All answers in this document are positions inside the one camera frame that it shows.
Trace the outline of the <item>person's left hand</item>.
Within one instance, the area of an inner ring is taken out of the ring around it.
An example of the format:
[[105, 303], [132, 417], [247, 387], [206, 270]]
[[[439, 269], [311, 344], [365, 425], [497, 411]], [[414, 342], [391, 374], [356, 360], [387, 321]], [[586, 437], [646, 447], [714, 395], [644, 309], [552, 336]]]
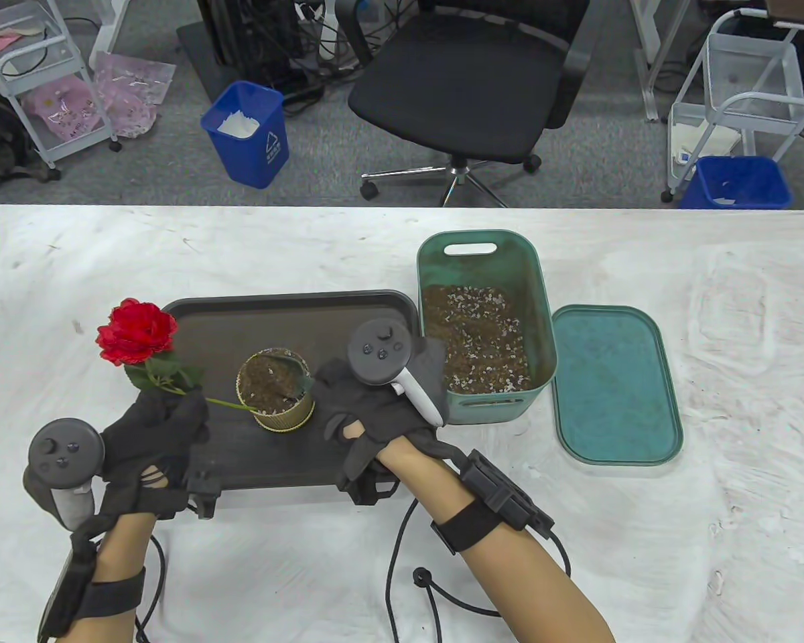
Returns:
[[106, 488], [99, 514], [114, 520], [148, 512], [166, 520], [187, 508], [191, 448], [207, 440], [208, 419], [201, 388], [185, 395], [158, 388], [139, 392], [102, 432]]

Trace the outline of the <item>person's right hand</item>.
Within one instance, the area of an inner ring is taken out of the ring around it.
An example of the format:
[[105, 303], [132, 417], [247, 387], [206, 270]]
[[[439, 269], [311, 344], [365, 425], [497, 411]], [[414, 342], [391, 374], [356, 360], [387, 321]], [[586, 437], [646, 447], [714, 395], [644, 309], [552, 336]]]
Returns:
[[356, 504], [377, 502], [380, 470], [409, 484], [420, 496], [438, 474], [449, 473], [447, 461], [461, 468], [468, 461], [460, 448], [437, 439], [436, 428], [408, 398], [389, 385], [360, 382], [344, 360], [320, 367], [311, 392], [326, 421], [326, 440], [348, 447], [337, 485]]

